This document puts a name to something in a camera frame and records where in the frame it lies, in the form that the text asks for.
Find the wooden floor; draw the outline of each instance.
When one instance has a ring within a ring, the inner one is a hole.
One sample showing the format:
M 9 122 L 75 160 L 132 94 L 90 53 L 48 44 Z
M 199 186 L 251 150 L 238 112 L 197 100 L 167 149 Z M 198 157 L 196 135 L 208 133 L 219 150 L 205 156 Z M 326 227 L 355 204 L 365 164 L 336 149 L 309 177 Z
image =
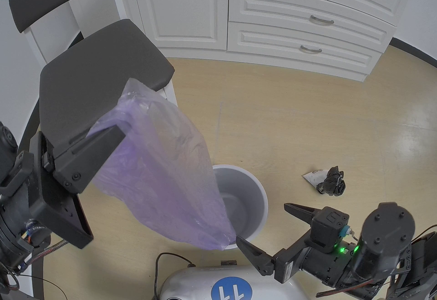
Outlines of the wooden floor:
M 203 133 L 212 162 L 241 166 L 263 184 L 270 209 L 254 243 L 268 253 L 308 229 L 284 212 L 287 202 L 344 211 L 356 232 L 380 201 L 407 208 L 416 234 L 437 222 L 436 68 L 392 46 L 364 83 L 243 63 L 171 62 L 180 109 Z M 322 196 L 301 177 L 335 165 L 345 172 L 341 197 Z M 202 251 L 161 237 L 93 185 L 80 199 L 94 241 L 82 251 L 67 245 L 44 261 L 44 276 L 69 300 L 151 299 L 155 258 L 163 251 L 197 265 L 247 264 L 238 250 Z M 159 284 L 186 267 L 166 258 Z M 327 289 L 303 272 L 296 277 L 310 298 Z M 46 300 L 62 298 L 50 284 L 45 292 Z

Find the gray chair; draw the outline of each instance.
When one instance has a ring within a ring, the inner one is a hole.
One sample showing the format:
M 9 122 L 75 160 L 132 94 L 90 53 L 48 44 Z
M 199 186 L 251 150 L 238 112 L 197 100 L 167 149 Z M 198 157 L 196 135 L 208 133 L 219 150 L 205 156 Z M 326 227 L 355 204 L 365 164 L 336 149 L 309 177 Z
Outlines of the gray chair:
M 177 105 L 173 66 L 150 40 L 126 19 L 122 0 L 115 0 L 121 20 L 90 35 L 46 64 L 31 25 L 68 0 L 9 0 L 14 22 L 24 33 L 41 66 L 41 131 L 53 146 L 87 131 L 112 109 L 128 78 L 138 79 Z

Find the blue circular logo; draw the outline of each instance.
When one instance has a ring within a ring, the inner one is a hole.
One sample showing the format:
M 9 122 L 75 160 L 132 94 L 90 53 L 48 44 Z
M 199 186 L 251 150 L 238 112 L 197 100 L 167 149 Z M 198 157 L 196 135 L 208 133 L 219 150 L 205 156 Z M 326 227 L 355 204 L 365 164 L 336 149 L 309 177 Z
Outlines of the blue circular logo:
M 250 300 L 252 287 L 239 277 L 226 277 L 217 281 L 211 289 L 212 300 Z

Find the drawer handle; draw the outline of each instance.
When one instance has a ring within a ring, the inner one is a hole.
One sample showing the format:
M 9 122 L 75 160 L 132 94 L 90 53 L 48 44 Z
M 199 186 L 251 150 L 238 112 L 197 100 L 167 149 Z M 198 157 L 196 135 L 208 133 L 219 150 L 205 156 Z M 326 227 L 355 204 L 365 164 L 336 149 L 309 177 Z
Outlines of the drawer handle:
M 316 16 L 311 15 L 309 17 L 310 21 L 314 21 L 314 22 L 318 22 L 318 23 L 323 23 L 323 24 L 334 24 L 334 21 L 327 21 L 326 19 L 321 19 L 321 18 L 317 18 Z
M 305 47 L 303 45 L 301 45 L 301 50 L 304 50 L 304 51 L 307 51 L 307 52 L 313 52 L 313 53 L 320 53 L 320 52 L 322 52 L 322 49 L 318 49 L 318 50 L 309 49 L 308 47 Z

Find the plastic bag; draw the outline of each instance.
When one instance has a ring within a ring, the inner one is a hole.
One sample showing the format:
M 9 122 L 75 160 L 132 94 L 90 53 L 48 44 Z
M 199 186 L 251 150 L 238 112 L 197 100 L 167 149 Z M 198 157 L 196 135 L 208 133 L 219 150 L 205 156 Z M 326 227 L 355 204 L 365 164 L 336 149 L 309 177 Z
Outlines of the plastic bag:
M 88 136 L 113 125 L 126 137 L 95 175 L 97 188 L 174 241 L 207 250 L 235 241 L 205 140 L 177 106 L 131 78 Z

